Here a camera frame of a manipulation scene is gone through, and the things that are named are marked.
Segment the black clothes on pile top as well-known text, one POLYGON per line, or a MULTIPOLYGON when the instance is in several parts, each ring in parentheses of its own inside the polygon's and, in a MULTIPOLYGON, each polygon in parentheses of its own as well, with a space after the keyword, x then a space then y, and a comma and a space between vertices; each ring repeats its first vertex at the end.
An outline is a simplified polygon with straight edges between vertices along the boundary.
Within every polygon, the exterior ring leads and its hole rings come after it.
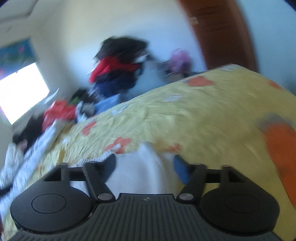
POLYGON ((101 43, 101 48, 94 56, 98 62, 106 57, 115 57, 122 63, 132 63, 147 53, 149 43, 130 37, 110 37, 101 43))

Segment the red jacket on pile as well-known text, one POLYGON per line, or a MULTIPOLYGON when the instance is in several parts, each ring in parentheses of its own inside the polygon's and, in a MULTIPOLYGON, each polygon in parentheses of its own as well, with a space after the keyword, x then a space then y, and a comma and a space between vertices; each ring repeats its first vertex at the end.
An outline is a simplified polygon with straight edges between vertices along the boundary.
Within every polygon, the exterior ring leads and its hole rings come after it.
POLYGON ((122 63, 116 57, 104 57, 99 61, 97 66, 91 72, 89 77, 89 83, 95 83, 96 77, 110 73, 116 70, 123 70, 127 72, 134 72, 140 69, 141 65, 138 63, 122 63))

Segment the window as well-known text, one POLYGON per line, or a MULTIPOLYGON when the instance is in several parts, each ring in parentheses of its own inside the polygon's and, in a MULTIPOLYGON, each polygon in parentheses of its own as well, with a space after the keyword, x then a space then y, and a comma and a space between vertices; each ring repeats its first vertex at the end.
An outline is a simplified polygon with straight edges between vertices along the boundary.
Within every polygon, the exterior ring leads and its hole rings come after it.
POLYGON ((1 80, 1 110, 12 125, 49 92, 37 64, 33 63, 1 80))

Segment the pink plastic bag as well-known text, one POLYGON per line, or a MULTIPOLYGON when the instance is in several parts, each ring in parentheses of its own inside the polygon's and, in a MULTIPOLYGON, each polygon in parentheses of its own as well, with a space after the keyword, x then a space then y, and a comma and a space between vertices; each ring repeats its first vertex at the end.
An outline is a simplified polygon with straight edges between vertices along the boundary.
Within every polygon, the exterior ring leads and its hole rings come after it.
POLYGON ((183 49, 175 49, 168 60, 169 74, 189 75, 192 68, 192 59, 189 52, 183 49))

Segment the black garment by window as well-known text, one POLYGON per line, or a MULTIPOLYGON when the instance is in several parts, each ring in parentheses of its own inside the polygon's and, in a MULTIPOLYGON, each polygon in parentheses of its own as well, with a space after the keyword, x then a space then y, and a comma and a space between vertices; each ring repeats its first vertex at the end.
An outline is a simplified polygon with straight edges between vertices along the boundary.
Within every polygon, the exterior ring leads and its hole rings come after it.
POLYGON ((22 132, 13 135, 13 143, 19 146, 25 154, 35 143, 37 138, 42 135, 43 114, 31 117, 22 132))

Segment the white printed quilt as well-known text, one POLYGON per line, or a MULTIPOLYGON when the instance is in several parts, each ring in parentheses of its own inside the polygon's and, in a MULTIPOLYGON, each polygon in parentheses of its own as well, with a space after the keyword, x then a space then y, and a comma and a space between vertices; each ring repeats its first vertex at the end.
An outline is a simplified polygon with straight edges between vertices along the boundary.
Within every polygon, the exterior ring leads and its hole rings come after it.
POLYGON ((12 201, 25 189, 39 162, 51 149, 66 125, 66 121, 55 120, 26 153, 15 144, 9 144, 1 169, 1 190, 10 188, 8 193, 1 197, 2 218, 8 214, 12 201))

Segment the light blue knit basket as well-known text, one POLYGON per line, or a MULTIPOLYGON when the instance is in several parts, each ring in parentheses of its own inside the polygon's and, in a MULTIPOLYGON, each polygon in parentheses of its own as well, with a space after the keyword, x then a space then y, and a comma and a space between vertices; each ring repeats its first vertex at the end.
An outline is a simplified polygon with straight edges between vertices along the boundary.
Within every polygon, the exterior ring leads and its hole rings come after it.
POLYGON ((94 114, 98 115, 126 101, 128 101, 128 97, 126 94, 123 94, 123 93, 102 99, 96 104, 94 104, 94 110, 95 110, 94 114))

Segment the grey fabric heap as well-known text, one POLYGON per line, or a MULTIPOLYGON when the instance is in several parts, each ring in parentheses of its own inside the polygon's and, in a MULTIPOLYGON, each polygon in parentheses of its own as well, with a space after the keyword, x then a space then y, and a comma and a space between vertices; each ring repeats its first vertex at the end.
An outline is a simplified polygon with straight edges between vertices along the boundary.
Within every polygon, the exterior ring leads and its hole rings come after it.
POLYGON ((136 85, 129 90, 128 95, 134 98, 168 84, 165 70, 166 68, 162 63, 146 61, 142 75, 138 77, 136 85))

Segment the brown wooden door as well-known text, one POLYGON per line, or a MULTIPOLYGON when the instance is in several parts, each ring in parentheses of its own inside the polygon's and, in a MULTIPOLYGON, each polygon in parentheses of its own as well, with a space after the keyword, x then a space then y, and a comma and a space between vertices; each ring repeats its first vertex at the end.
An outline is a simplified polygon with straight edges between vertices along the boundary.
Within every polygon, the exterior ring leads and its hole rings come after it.
POLYGON ((236 1, 180 1, 197 36, 208 69, 237 64, 257 71, 248 28, 236 1))

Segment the blue floral window blind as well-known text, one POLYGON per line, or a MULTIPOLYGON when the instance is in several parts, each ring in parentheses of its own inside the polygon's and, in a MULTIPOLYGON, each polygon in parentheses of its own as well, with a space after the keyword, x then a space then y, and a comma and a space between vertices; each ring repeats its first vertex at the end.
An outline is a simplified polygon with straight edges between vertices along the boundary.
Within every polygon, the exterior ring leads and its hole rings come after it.
POLYGON ((1 80, 37 60, 30 39, 1 47, 0 58, 1 80))

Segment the dark navy clothes in pile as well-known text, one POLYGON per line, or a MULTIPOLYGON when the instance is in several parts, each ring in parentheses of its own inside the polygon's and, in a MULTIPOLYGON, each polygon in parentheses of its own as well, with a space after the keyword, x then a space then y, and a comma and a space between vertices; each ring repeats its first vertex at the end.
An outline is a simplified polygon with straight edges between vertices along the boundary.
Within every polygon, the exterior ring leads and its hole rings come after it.
POLYGON ((126 93, 135 87, 143 70, 125 71, 113 70, 106 73, 90 75, 89 81, 94 84, 94 89, 104 98, 126 93))

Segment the grey white crumpled cloth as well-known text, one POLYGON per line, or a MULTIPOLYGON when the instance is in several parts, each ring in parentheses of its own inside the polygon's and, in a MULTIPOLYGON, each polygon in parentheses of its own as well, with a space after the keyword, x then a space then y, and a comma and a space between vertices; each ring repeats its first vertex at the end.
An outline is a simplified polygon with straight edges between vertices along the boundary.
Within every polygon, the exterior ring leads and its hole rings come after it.
POLYGON ((92 103, 79 102, 75 108, 76 121, 82 122, 94 116, 95 107, 92 103))

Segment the yellow carrot print bedsheet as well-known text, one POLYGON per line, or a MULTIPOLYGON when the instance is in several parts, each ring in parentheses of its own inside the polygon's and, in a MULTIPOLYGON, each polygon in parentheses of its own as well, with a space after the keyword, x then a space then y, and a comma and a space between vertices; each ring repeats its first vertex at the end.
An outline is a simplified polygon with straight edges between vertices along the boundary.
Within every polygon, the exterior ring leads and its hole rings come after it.
POLYGON ((295 96, 223 66, 67 123, 1 217, 1 240, 295 240, 295 96), (141 143, 207 167, 200 201, 89 195, 81 159, 141 143))

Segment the white knit sweater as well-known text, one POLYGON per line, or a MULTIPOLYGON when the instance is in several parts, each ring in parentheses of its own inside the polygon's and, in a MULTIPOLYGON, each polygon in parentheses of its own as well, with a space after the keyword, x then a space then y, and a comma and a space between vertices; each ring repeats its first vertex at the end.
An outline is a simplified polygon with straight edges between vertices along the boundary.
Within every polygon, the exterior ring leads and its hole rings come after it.
POLYGON ((105 151, 100 157, 81 159, 73 167, 86 163, 102 163, 115 155, 116 163, 110 174, 104 174, 105 183, 115 197, 121 193, 129 194, 173 194, 182 188, 174 170, 175 153, 157 152, 151 143, 141 143, 134 152, 116 154, 121 147, 105 151))

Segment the red plastic bag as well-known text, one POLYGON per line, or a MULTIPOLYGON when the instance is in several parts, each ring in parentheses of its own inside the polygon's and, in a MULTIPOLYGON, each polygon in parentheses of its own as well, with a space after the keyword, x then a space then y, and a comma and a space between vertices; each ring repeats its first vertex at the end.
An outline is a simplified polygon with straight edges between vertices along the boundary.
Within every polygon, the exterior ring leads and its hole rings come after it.
POLYGON ((50 127, 55 120, 72 121, 76 118, 76 106, 66 100, 57 100, 43 114, 42 131, 50 127))

